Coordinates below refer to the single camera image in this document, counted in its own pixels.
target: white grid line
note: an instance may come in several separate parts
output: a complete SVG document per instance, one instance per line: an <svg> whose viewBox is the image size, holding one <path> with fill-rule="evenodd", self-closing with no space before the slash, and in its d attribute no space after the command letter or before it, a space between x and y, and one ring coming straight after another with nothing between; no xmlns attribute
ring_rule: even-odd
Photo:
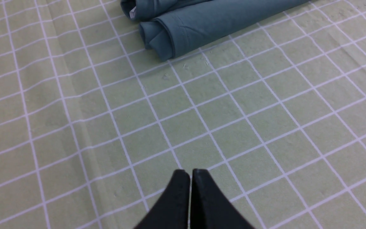
<svg viewBox="0 0 366 229"><path fill-rule="evenodd" d="M350 19L350 18L349 18L349 19ZM317 31L315 31L315 32L317 32ZM299 39L300 39L300 38L299 38ZM170 63L169 63L169 64L170 64ZM136 74L135 74L135 76L136 76ZM135 76L134 76L134 77L135 77ZM176 87L178 87L178 86L179 86L179 85L176 85ZM141 99L141 100L142 100L142 99Z"/></svg>
<svg viewBox="0 0 366 229"><path fill-rule="evenodd" d="M70 11L72 12L72 8L71 8L71 6L70 6L70 2L69 2L69 0L66 0L66 1L67 1L67 4L68 4L69 8L70 8ZM76 18L74 17L74 14L73 14L73 20L74 20L74 23L76 24L76 28L77 28L77 29L79 29L79 28L78 28L78 23L77 23L77 21L76 21ZM81 31L80 31L80 30L78 31L78 34L80 35L81 42L83 43L83 46L84 46L85 51L86 51L86 53L87 53L87 56L88 56L88 59L89 59L90 65L91 65L91 66L93 66L93 61L91 60L91 57L90 57L90 55L89 55L89 51L88 51L88 49L86 48L86 44L85 44L85 42L84 42L84 39L83 39L83 36L81 35ZM110 108L110 105L109 105L108 100L107 100L107 98L106 98L106 95L105 95L105 93L104 93L103 87L101 86L101 82L100 82L100 79L98 78L98 75L97 75L96 69L95 69L95 67L94 67L94 66L92 67L92 69L93 69L94 75L95 75L95 77L96 77L96 80L97 80L98 86L99 86L99 88L100 88L100 90L101 90L101 94L103 95L103 98L104 98L104 101L105 101L106 107L107 107L107 109L108 109L108 110L110 110L110 109L111 109L111 108ZM115 118L114 118L113 113L110 113L110 116L111 116L111 120L112 120L112 122L113 122L113 124L114 124L114 127L115 127L115 129L116 129L117 135L118 135L118 136L121 136L121 133L119 132L118 125L116 124L116 121L115 121ZM121 137L119 138L119 140L120 140L121 145L122 145L122 148L123 148L123 150L124 150L124 152L125 152L125 156L126 156L126 158L127 158L127 160L128 160L128 164L129 164L129 165L131 165L131 164L132 164L132 163L131 163L131 159L129 158L128 151L126 150L126 147L125 147L124 141L123 141L123 139L122 139ZM142 198L144 198L144 193L143 193L142 188L141 188L141 186L140 186L140 184L139 184L138 178L137 178L137 176L136 176L136 173L135 173L135 170L134 170L134 168L133 168L133 167L131 167L131 171L132 171L132 175L133 175L133 177L134 177L134 179L135 179L135 182L136 182L136 184L137 184L137 186L138 186L139 193L141 194L141 197L142 197ZM148 204L147 204L146 200L144 200L144 204L145 204L145 208L146 208L147 210L149 210L149 207L148 207Z"/></svg>

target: rolled cloth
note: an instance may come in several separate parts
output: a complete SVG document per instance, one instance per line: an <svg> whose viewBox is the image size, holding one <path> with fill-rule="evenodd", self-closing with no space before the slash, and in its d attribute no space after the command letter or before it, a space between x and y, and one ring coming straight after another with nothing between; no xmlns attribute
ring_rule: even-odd
<svg viewBox="0 0 366 229"><path fill-rule="evenodd" d="M135 10L146 49L162 61L180 57L308 0L122 0Z"/></svg>

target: white label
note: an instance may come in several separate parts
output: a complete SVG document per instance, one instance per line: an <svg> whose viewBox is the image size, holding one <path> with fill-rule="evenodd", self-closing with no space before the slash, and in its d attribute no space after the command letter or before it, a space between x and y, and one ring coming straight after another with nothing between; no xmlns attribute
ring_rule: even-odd
<svg viewBox="0 0 366 229"><path fill-rule="evenodd" d="M131 11L129 11L129 17L131 19L135 18L135 11L136 11L136 6Z"/></svg>

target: green surface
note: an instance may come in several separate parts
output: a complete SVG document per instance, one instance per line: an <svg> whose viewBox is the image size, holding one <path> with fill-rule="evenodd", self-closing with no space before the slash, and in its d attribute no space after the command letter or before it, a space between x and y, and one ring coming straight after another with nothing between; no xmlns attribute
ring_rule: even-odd
<svg viewBox="0 0 366 229"><path fill-rule="evenodd" d="M366 1L166 63L137 35L118 0L0 0L0 229L130 229L194 167L257 228L366 229Z"/></svg>

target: rolled fabric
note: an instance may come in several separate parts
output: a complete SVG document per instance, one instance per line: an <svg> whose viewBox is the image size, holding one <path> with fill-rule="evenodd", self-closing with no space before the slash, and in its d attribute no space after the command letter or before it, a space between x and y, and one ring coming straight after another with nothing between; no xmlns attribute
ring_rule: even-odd
<svg viewBox="0 0 366 229"><path fill-rule="evenodd" d="M133 21L147 21L163 13L211 0L121 0L125 16Z"/></svg>
<svg viewBox="0 0 366 229"><path fill-rule="evenodd" d="M206 1L166 10L151 21L141 22L139 33L145 48L153 48L160 59L166 61L306 2L308 0Z"/></svg>

